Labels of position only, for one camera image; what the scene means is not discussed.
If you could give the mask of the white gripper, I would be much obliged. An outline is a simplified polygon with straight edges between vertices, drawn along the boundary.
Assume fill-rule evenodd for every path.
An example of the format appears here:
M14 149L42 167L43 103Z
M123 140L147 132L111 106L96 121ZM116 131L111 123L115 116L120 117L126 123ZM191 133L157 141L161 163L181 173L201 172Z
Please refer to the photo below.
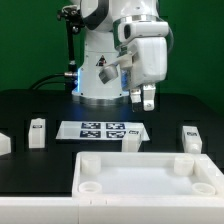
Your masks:
M143 108L154 109L157 82L163 81L167 73L167 43L164 37L135 38L127 45L117 47L120 56L131 56L130 66L122 68L124 73L122 87L130 90L132 110L141 110L141 90L143 86Z

